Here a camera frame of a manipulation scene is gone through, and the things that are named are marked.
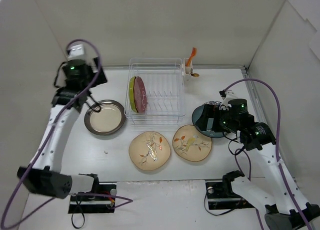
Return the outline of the green polka dot plate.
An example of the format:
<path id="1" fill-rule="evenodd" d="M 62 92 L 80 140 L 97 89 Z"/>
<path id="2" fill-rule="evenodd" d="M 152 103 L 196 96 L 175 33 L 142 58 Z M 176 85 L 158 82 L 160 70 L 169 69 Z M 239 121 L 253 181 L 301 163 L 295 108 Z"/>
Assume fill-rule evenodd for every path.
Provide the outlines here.
<path id="1" fill-rule="evenodd" d="M 129 86 L 128 86 L 128 95 L 129 95 L 129 103 L 130 103 L 130 107 L 131 109 L 137 113 L 137 108 L 136 108 L 136 104 L 135 104 L 135 96 L 134 96 L 134 85 L 135 85 L 135 79 L 136 77 L 133 76 L 130 78 L 129 80 Z"/>

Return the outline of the brown rimmed cream plate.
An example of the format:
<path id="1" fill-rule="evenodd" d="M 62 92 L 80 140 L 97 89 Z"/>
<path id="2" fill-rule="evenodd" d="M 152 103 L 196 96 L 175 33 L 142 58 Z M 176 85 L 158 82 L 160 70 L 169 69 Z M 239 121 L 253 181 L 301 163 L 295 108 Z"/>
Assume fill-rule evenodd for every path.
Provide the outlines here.
<path id="1" fill-rule="evenodd" d="M 95 135 L 111 135 L 119 131 L 126 121 L 123 105 L 115 100 L 101 100 L 91 105 L 84 115 L 84 125 Z"/>

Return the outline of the pink polka dot plate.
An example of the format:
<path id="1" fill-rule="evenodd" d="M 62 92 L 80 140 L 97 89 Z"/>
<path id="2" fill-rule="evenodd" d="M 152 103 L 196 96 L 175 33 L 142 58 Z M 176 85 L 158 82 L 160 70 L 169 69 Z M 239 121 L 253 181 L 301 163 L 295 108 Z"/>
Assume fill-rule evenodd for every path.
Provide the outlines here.
<path id="1" fill-rule="evenodd" d="M 140 76 L 136 76 L 133 84 L 133 99 L 136 111 L 138 113 L 145 113 L 147 110 L 147 92 L 144 82 Z"/>

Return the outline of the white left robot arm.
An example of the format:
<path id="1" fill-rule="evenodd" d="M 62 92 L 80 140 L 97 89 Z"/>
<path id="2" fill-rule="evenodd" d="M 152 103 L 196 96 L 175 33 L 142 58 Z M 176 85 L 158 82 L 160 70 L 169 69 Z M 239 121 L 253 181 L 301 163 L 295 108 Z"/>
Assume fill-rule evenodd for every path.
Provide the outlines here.
<path id="1" fill-rule="evenodd" d="M 27 167 L 21 166 L 18 178 L 29 192 L 64 199 L 82 193 L 87 199 L 100 194 L 96 174 L 65 175 L 61 173 L 64 150 L 83 105 L 91 96 L 90 89 L 107 82 L 100 59 L 93 59 L 97 71 L 82 59 L 64 62 L 65 85 L 58 87 L 50 110 L 49 121 L 36 155 Z"/>

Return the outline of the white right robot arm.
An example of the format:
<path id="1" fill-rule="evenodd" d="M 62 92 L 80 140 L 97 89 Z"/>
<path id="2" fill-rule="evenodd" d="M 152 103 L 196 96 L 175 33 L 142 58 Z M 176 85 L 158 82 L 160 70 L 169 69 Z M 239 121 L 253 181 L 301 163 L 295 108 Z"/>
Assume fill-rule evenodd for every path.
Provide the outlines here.
<path id="1" fill-rule="evenodd" d="M 320 207 L 301 193 L 283 162 L 277 138 L 265 123 L 255 121 L 245 99 L 225 98 L 220 104 L 204 104 L 196 128 L 206 130 L 209 119 L 213 120 L 211 129 L 215 133 L 236 135 L 235 142 L 242 144 L 242 148 L 234 156 L 248 151 L 272 190 L 272 194 L 267 194 L 236 170 L 222 177 L 225 195 L 236 194 L 248 201 L 264 215 L 269 229 L 300 229 L 319 217 Z"/>

